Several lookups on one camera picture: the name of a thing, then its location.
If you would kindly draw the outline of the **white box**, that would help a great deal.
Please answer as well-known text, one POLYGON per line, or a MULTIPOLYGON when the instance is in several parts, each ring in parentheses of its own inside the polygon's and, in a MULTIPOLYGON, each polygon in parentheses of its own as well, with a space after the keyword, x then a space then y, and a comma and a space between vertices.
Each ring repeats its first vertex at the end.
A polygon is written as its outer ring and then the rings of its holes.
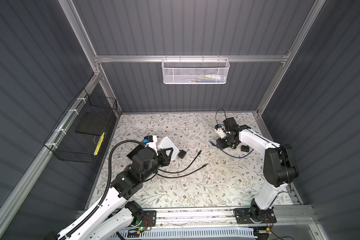
POLYGON ((157 144, 157 148, 159 150, 161 149, 173 149, 171 153, 171 160, 175 160, 179 153, 179 149, 175 146, 175 144, 170 140, 169 137, 164 137, 160 140, 160 142, 157 144))

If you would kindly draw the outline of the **small black power adapter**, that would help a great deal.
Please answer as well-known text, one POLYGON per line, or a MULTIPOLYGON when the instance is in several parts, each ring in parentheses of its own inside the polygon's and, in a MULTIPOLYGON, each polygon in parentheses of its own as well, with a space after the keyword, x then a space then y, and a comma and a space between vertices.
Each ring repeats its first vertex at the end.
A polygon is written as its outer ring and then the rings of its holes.
POLYGON ((186 156, 187 152, 184 151, 184 150, 180 150, 179 153, 178 153, 178 157, 180 159, 183 159, 185 156, 186 156))

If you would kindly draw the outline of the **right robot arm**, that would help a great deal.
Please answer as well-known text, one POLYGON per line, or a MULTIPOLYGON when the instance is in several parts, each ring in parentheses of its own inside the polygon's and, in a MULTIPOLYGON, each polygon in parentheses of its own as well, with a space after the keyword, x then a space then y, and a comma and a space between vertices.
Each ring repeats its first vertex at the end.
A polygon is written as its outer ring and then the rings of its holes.
POLYGON ((254 223, 267 221, 273 212, 277 196, 285 193, 287 185, 299 176, 293 148, 268 140, 247 125, 239 126, 234 118, 225 119, 222 125, 216 124, 215 133, 219 135, 216 146, 220 150, 235 149, 242 143, 264 157, 265 182, 258 195, 251 201, 249 216, 254 223))

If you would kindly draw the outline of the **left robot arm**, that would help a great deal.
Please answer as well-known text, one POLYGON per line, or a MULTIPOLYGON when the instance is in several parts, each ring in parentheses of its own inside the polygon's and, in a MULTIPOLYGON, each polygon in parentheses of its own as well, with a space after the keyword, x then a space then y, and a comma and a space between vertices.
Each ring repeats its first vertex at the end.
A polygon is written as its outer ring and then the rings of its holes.
POLYGON ((161 167, 168 166, 179 150, 167 137, 161 141, 156 136, 146 136, 137 142, 137 151, 132 151, 132 164, 116 178, 108 176, 102 197, 78 219, 47 240, 106 240, 116 232, 133 226, 137 228, 144 219, 144 211, 130 198, 144 182, 161 167))

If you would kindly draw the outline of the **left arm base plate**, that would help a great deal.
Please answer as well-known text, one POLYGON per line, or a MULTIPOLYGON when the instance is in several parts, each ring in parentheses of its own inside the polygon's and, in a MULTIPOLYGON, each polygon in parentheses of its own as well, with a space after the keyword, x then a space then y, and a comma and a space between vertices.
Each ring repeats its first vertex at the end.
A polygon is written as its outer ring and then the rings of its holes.
POLYGON ((143 211, 143 215, 133 220, 129 227, 145 228, 154 227, 156 225, 157 211, 149 210, 143 211))

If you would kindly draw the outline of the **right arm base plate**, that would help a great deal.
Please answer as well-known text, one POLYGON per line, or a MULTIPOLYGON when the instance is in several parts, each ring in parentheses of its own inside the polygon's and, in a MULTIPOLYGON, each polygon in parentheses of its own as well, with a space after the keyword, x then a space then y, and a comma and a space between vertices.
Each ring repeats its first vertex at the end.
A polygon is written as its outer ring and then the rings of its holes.
POLYGON ((236 208, 233 213, 238 224, 275 224, 277 222, 274 207, 267 210, 236 208))

